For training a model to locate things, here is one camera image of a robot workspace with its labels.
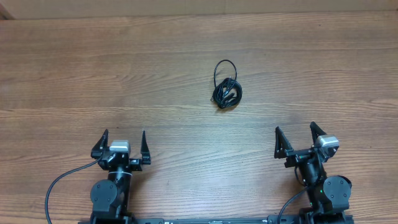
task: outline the wooden tabletop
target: wooden tabletop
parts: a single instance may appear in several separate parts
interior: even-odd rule
[[[234,110],[210,101],[222,59],[243,87]],[[230,75],[220,65],[218,80]],[[398,12],[0,21],[0,97],[1,223],[45,223],[50,183],[93,161],[106,128],[135,157],[146,131],[137,217],[273,215],[301,189],[274,159],[275,127],[303,149],[311,121],[340,140],[325,169],[352,181],[348,214],[398,222]],[[86,220],[106,177],[62,179],[53,222]]]

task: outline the wooden table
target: wooden table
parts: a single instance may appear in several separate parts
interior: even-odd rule
[[[210,101],[225,58],[243,87],[229,111]],[[397,12],[0,21],[0,97],[1,223],[45,223],[50,183],[93,161],[106,128],[136,157],[147,131],[137,217],[276,214],[300,186],[273,158],[274,129],[302,149],[311,121],[340,140],[325,169],[353,182],[356,223],[398,222]],[[53,222],[87,219],[106,176],[94,166],[62,179]]]

